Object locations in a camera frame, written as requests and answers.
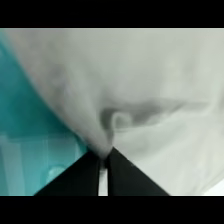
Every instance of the gray fabric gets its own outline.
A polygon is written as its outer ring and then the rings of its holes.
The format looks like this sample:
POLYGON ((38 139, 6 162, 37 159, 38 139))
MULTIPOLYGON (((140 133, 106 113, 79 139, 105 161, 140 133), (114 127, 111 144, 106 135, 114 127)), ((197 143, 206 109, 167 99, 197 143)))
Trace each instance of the gray fabric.
POLYGON ((173 195, 223 177, 223 29, 7 29, 30 80, 100 156, 173 195))

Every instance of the teal surface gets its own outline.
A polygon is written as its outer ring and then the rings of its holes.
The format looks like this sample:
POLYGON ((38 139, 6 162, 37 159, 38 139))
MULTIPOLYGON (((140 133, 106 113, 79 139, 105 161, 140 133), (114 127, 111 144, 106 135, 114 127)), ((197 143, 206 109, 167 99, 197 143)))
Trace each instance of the teal surface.
POLYGON ((0 195, 33 195, 85 152, 32 88, 0 31, 0 195))

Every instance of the teal background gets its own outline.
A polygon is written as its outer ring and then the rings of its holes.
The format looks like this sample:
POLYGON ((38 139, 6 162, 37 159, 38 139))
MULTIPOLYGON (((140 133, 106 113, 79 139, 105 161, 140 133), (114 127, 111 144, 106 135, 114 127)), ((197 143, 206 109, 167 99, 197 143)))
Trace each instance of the teal background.
POLYGON ((45 105, 9 46, 0 31, 0 195, 33 195, 86 146, 45 105))

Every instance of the white cloth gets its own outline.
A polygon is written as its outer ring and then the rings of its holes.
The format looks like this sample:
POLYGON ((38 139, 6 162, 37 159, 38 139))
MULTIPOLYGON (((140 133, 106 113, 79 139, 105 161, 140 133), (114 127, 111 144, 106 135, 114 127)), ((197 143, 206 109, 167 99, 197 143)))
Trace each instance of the white cloth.
POLYGON ((223 29, 6 29, 49 106, 172 195, 224 177, 223 29))

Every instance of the black tweezers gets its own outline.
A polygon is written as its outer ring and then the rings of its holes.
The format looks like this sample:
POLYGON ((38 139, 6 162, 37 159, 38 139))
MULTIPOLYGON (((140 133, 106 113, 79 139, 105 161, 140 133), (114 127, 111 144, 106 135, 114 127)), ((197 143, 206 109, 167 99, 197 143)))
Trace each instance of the black tweezers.
MULTIPOLYGON (((169 196, 115 148, 104 162, 108 196, 169 196)), ((98 196, 101 163, 89 151, 35 196, 98 196)))

